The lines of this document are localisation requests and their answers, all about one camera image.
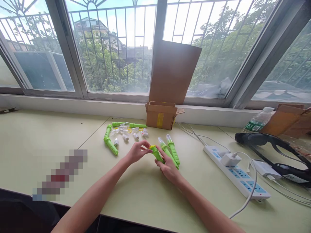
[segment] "power strip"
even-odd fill
[[[244,197],[248,198],[252,190],[254,180],[247,175],[239,166],[226,167],[220,160],[220,150],[215,146],[205,146],[205,153],[216,163],[216,165],[222,170],[223,173],[231,180],[231,182],[240,190]],[[268,199],[271,195],[264,190],[259,184],[256,184],[253,196],[251,199],[261,202]]]

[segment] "white wall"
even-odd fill
[[[0,106],[134,119],[146,119],[147,117],[145,105],[143,103],[0,94]],[[259,112],[258,110],[239,110],[188,105],[177,105],[177,107],[185,109],[185,113],[178,115],[176,117],[176,122],[239,128],[244,127],[249,119]]]

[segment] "clear plastic part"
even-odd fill
[[[131,131],[128,129],[119,129],[119,131],[121,134],[126,134],[126,135],[131,133]]]
[[[139,127],[131,128],[133,133],[137,133],[139,131]]]
[[[173,140],[171,139],[171,136],[169,134],[166,135],[166,139],[168,142],[172,142]]]
[[[110,136],[116,135],[117,133],[119,133],[119,129],[114,129],[110,131]]]
[[[160,144],[162,144],[162,143],[164,144],[164,141],[162,140],[162,138],[158,137],[158,141]]]
[[[125,123],[122,123],[120,126],[129,126],[130,123],[129,122],[125,122]]]

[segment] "person's arm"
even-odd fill
[[[93,184],[68,210],[52,232],[85,232],[100,214],[111,191],[126,169],[145,154],[152,152],[142,146],[149,148],[150,144],[146,140],[134,143],[129,153]]]
[[[188,199],[195,212],[199,215],[205,227],[209,232],[222,233],[233,232],[242,233],[243,231],[235,222],[224,215],[219,209],[213,206],[204,198],[195,188],[193,188],[182,175],[178,172],[172,159],[158,147],[162,154],[165,164],[155,160],[157,166],[161,169],[166,178],[172,182]]]

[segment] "green tube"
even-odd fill
[[[134,128],[134,127],[139,127],[139,128],[147,128],[146,125],[142,125],[142,124],[135,124],[135,123],[130,123],[130,127]]]
[[[123,122],[113,122],[113,123],[112,123],[112,127],[120,126],[121,124],[126,123],[126,122],[127,122],[127,121],[123,121]]]
[[[175,161],[174,157],[171,155],[170,151],[168,150],[167,145],[165,145],[165,143],[161,143],[161,148],[173,160],[175,167],[177,168],[177,170],[179,170],[179,166]]]
[[[105,137],[109,137],[111,127],[112,127],[111,125],[107,125]]]
[[[171,149],[173,158],[175,159],[177,165],[180,165],[180,161],[179,161],[177,152],[175,150],[175,144],[174,144],[173,140],[171,139],[169,134],[166,135],[166,138],[167,138],[167,142],[168,142],[167,144],[168,144],[169,148]]]
[[[155,158],[156,158],[158,161],[160,161],[161,163],[164,163],[164,164],[165,164],[165,162],[163,161],[163,159],[162,159],[162,157],[161,157],[161,155],[160,155],[158,149],[156,148],[156,145],[150,146],[149,149],[153,151],[152,154],[155,156]]]
[[[111,140],[110,140],[109,137],[104,137],[104,142],[105,142],[105,144],[110,148],[110,150],[111,150],[115,155],[118,155],[118,154],[119,154],[118,150],[117,150],[116,147],[113,145],[113,143],[111,142]]]

